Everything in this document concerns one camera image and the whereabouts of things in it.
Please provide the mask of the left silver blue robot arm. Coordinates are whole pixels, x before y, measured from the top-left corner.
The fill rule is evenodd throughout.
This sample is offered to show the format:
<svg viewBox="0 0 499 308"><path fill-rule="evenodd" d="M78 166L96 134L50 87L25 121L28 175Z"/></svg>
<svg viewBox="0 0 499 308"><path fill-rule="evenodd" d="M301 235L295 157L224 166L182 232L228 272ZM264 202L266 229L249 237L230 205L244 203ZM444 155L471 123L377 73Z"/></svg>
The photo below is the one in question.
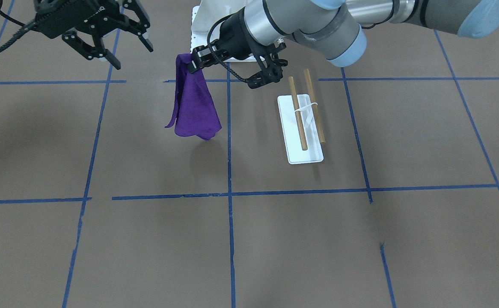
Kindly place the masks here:
<svg viewBox="0 0 499 308"><path fill-rule="evenodd" d="M252 0L223 16L195 47L185 68L191 74L234 58L255 57L260 69L236 78L257 89L282 78L284 40L316 50L345 68L365 52L364 30L383 23L410 23L463 38L480 39L499 27L499 0Z"/></svg>

